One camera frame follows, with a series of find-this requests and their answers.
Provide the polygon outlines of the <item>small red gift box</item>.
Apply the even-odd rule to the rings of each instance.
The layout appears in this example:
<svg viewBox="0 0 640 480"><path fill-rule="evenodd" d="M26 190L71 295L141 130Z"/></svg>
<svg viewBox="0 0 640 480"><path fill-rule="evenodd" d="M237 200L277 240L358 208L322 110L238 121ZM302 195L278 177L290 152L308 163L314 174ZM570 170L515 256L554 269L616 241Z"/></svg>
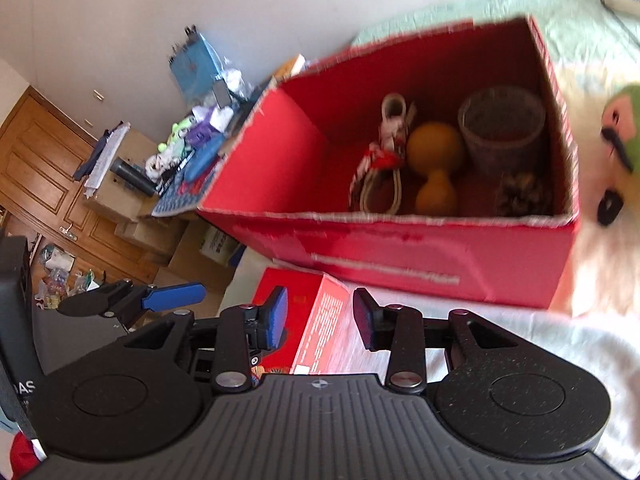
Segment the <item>small red gift box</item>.
<svg viewBox="0 0 640 480"><path fill-rule="evenodd" d="M341 345L341 322L349 306L347 287L332 276L301 270L268 268L255 295L263 302L282 286L288 293L288 313L279 348L264 352L252 365L255 380L265 374L333 374L331 360Z"/></svg>

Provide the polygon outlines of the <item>brown pine cone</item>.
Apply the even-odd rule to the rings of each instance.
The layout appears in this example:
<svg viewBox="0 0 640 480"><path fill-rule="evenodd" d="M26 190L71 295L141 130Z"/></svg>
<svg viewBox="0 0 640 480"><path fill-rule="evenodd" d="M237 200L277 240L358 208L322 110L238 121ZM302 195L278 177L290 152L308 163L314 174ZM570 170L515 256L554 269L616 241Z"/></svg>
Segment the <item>brown pine cone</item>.
<svg viewBox="0 0 640 480"><path fill-rule="evenodd" d="M544 186L531 172L506 172L501 176L496 193L495 212L499 217L539 216L547 209Z"/></svg>

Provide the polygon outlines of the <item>brown bottle gourd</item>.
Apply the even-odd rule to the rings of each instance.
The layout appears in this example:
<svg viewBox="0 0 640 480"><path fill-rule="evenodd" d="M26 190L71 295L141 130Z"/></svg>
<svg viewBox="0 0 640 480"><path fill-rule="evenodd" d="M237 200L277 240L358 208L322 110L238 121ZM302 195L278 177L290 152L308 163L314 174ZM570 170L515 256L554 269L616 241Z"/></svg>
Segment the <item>brown bottle gourd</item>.
<svg viewBox="0 0 640 480"><path fill-rule="evenodd" d="M457 211L457 193L451 176L465 160L458 130L443 122L426 122L410 134L407 143L409 168L424 183L416 194L416 212L427 217L450 217Z"/></svg>

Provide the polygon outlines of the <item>printed packing tape roll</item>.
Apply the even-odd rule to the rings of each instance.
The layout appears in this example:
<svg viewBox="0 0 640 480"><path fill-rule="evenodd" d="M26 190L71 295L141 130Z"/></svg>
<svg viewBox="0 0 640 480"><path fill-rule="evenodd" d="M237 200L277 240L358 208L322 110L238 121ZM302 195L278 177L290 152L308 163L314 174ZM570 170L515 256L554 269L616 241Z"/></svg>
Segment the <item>printed packing tape roll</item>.
<svg viewBox="0 0 640 480"><path fill-rule="evenodd" d="M546 123L544 103L513 86L480 90L458 111L458 124L472 161L488 176L532 170Z"/></svg>

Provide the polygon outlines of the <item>cardboard boxes on floor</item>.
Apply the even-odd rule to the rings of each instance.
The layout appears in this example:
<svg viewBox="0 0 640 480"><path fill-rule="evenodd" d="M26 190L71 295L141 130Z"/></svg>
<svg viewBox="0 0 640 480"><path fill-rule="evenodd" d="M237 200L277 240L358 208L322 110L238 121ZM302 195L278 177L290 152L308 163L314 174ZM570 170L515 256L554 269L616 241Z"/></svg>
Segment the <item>cardboard boxes on floor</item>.
<svg viewBox="0 0 640 480"><path fill-rule="evenodd" d="M206 288L206 297L196 305L195 312L204 318L218 313L234 269L201 253L209 230L204 220L194 214L154 217L157 197L144 195L112 170L107 170L96 190L86 191L85 196L89 209L114 224L107 231L116 242L142 250L142 264L158 266L155 284L200 282Z"/></svg>

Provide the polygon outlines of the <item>blue patterned table cloth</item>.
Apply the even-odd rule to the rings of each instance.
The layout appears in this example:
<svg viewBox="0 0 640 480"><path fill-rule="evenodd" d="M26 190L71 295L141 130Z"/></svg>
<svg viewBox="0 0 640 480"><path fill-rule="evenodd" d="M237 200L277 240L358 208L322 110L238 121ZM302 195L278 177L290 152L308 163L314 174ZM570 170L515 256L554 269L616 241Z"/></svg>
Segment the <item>blue patterned table cloth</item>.
<svg viewBox="0 0 640 480"><path fill-rule="evenodd" d="M204 174L191 183L183 180L183 171L196 152L194 148L192 148L189 154L186 155L178 166L171 169L172 176L167 183L163 184L160 188L162 191L160 193L160 198L151 212L154 218L178 216L178 214L184 214L185 212L198 209L198 204L201 203L203 196L206 194L210 182L212 182L214 177L216 177L216 174L226 159L227 154L232 149L236 136L242 129L242 125L254 108L264 89L265 86L256 88L248 100L233 107L235 114L230 119L230 122L228 122L227 130L225 132L222 132L217 127L221 114L218 112L211 114L212 119L210 122L215 128L224 134L226 142L222 144L217 157Z"/></svg>

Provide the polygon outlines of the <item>blue glasses case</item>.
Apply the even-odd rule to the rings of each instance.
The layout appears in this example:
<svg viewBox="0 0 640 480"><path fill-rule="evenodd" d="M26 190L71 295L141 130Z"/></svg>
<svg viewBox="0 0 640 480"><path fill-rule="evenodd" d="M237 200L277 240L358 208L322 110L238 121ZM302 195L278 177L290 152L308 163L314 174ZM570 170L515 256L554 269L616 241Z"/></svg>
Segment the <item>blue glasses case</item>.
<svg viewBox="0 0 640 480"><path fill-rule="evenodd" d="M217 157L224 142L226 142L226 137L217 133L206 144L198 148L184 168L183 180L191 183L201 177Z"/></svg>

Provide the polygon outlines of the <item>green frog toy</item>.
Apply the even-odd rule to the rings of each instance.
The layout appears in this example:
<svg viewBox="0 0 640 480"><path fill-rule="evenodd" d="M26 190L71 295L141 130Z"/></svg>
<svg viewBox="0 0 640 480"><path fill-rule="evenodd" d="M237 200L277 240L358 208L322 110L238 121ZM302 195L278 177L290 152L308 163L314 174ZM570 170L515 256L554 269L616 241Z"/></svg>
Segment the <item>green frog toy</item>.
<svg viewBox="0 0 640 480"><path fill-rule="evenodd" d="M175 122L171 126L171 134L168 136L168 139L157 145L157 151L159 153L169 152L175 156L180 155L186 145L184 137L195 124L196 121L192 115L186 116L186 118L183 118L180 122Z"/></svg>

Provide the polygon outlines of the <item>purple tissue pack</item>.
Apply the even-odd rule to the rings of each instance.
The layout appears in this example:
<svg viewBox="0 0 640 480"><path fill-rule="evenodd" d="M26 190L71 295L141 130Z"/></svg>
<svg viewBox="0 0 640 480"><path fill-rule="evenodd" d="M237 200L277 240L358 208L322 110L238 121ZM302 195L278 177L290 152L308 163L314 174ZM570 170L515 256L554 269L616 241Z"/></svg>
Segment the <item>purple tissue pack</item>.
<svg viewBox="0 0 640 480"><path fill-rule="evenodd" d="M186 144L189 144L194 150L198 150L213 139L224 138L224 134L212 125L211 119L212 115L208 114L190 128L184 136Z"/></svg>

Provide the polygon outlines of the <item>wooden door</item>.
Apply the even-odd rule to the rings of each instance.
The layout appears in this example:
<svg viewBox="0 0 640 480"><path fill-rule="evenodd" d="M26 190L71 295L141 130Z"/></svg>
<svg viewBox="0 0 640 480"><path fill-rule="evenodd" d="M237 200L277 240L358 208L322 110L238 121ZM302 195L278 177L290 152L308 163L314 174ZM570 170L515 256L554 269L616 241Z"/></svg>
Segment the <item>wooden door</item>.
<svg viewBox="0 0 640 480"><path fill-rule="evenodd" d="M82 185L73 179L93 145L29 87L1 125L1 205L78 263L115 280L152 282L158 265L85 205Z"/></svg>

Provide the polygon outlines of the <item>large red cardboard box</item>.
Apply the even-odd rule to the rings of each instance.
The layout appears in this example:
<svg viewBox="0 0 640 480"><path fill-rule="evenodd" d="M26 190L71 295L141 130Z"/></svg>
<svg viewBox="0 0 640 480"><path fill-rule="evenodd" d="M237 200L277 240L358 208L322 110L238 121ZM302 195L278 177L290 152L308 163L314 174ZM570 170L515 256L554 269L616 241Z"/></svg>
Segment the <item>large red cardboard box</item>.
<svg viewBox="0 0 640 480"><path fill-rule="evenodd" d="M496 211L458 127L474 93L544 108L530 214ZM536 22L462 22L354 47L272 84L198 204L261 254L345 281L507 306L552 303L579 223L577 148Z"/></svg>

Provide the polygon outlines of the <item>blue paper bag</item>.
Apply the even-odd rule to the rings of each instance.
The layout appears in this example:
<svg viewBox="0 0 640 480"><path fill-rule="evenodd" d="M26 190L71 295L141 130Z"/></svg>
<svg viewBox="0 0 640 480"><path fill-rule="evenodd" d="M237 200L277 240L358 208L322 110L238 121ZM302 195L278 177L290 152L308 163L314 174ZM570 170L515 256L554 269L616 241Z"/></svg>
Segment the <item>blue paper bag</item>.
<svg viewBox="0 0 640 480"><path fill-rule="evenodd" d="M169 68L186 104L205 98L224 70L216 50L195 25L184 29L186 39L175 44Z"/></svg>

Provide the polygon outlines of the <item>green plush toy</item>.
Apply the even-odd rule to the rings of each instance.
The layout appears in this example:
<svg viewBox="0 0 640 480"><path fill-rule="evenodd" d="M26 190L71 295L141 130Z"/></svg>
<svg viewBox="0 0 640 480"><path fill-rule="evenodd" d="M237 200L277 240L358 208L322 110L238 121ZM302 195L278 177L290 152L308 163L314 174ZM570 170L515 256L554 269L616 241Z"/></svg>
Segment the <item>green plush toy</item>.
<svg viewBox="0 0 640 480"><path fill-rule="evenodd" d="M601 139L610 154L611 185L597 210L600 226L610 226L623 210L639 221L639 84L627 84L605 104Z"/></svg>

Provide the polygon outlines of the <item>yellow book stack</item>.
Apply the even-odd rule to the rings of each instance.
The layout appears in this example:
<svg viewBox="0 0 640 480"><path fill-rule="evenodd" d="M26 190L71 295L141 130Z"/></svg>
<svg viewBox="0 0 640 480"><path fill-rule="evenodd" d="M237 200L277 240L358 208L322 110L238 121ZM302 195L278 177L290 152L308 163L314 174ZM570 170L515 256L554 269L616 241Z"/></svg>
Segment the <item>yellow book stack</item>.
<svg viewBox="0 0 640 480"><path fill-rule="evenodd" d="M306 58L302 54L298 54L287 60L271 75L272 78L283 80L298 75L307 63Z"/></svg>

